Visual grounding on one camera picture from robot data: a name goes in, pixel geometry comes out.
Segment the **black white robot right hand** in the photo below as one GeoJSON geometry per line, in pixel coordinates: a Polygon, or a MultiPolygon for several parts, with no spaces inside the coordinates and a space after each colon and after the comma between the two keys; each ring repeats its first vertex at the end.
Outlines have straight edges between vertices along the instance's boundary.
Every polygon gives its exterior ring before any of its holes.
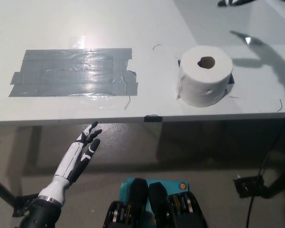
{"type": "Polygon", "coordinates": [[[218,7],[241,6],[253,2],[254,0],[219,0],[218,7]]]}

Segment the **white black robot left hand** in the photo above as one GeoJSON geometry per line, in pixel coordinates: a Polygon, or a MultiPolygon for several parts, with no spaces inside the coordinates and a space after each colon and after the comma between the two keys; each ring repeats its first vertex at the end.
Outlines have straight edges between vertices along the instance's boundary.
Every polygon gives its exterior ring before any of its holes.
{"type": "Polygon", "coordinates": [[[83,173],[100,144],[100,139],[97,136],[102,130],[92,131],[97,125],[97,121],[89,125],[70,145],[53,176],[52,182],[39,193],[38,198],[40,200],[57,204],[60,207],[64,205],[66,190],[83,173]]]}

